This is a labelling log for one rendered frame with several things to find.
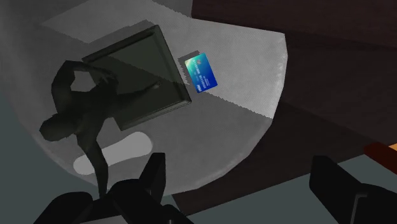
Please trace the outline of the black dancer figure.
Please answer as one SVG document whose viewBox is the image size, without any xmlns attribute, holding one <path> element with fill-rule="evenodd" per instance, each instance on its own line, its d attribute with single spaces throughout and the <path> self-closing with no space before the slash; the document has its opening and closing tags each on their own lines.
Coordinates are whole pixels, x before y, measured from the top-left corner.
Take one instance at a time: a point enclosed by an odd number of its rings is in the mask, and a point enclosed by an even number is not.
<svg viewBox="0 0 397 224">
<path fill-rule="evenodd" d="M 88 92 L 74 91 L 71 85 L 76 71 L 98 72 L 101 74 L 101 81 Z M 161 84 L 161 81 L 156 81 L 142 90 L 118 94 L 118 80 L 114 73 L 81 61 L 67 60 L 57 71 L 51 85 L 57 112 L 42 123 L 39 131 L 50 142 L 60 141 L 73 134 L 76 136 L 78 146 L 94 168 L 99 197 L 103 198 L 107 194 L 109 174 L 97 136 L 104 121 L 114 117 L 148 92 L 158 89 Z"/>
</svg>

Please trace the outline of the dark square tray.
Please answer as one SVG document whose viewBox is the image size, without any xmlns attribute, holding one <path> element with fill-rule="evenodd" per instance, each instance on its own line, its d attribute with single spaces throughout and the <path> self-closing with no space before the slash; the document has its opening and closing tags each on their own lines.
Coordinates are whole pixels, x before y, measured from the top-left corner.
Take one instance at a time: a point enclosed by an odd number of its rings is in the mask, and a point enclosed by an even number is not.
<svg viewBox="0 0 397 224">
<path fill-rule="evenodd" d="M 119 95 L 162 82 L 158 89 L 150 90 L 114 116 L 120 130 L 127 130 L 192 101 L 158 25 L 91 53 L 82 61 L 115 73 Z"/>
</svg>

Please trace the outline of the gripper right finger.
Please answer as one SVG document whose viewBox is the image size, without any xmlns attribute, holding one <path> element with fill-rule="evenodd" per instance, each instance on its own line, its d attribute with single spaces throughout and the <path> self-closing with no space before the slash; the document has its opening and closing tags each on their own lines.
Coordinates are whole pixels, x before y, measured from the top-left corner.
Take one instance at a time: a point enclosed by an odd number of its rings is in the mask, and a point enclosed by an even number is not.
<svg viewBox="0 0 397 224">
<path fill-rule="evenodd" d="M 338 224 L 397 224 L 397 193 L 358 181 L 327 156 L 312 158 L 309 188 Z"/>
</svg>

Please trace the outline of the blue plastic card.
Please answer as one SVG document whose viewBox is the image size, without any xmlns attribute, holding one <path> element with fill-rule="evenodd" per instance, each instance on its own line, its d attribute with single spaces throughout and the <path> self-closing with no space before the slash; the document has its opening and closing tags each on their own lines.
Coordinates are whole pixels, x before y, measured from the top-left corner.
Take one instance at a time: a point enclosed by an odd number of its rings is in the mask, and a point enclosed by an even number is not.
<svg viewBox="0 0 397 224">
<path fill-rule="evenodd" d="M 218 85 L 205 53 L 186 60 L 185 66 L 197 93 L 205 92 Z"/>
</svg>

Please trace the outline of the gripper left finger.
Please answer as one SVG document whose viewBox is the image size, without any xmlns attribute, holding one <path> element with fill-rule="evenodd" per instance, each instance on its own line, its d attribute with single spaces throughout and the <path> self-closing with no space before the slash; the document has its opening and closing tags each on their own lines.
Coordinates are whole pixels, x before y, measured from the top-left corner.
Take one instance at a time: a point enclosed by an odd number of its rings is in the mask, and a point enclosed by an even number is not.
<svg viewBox="0 0 397 224">
<path fill-rule="evenodd" d="M 138 179 L 115 183 L 102 199 L 87 192 L 59 195 L 33 224 L 82 224 L 115 216 L 127 224 L 194 224 L 173 205 L 161 205 L 165 184 L 165 153 L 152 153 Z"/>
</svg>

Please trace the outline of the round grey table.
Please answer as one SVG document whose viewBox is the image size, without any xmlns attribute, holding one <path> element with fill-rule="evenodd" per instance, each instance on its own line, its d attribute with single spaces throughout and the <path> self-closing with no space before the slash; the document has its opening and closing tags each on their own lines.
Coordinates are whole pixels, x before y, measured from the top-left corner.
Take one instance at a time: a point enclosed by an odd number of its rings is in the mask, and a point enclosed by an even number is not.
<svg viewBox="0 0 397 224">
<path fill-rule="evenodd" d="M 41 151 L 89 183 L 76 165 L 74 137 L 57 143 L 39 133 L 55 107 L 50 85 L 65 60 L 80 60 L 152 25 L 158 25 L 192 102 L 128 130 L 108 120 L 98 142 L 111 164 L 109 181 L 136 178 L 152 151 L 164 152 L 165 193 L 204 186 L 244 160 L 271 126 L 284 86 L 288 53 L 283 33 L 188 17 L 153 0 L 0 0 L 0 89 Z M 205 53 L 218 85 L 197 93 L 185 61 Z"/>
</svg>

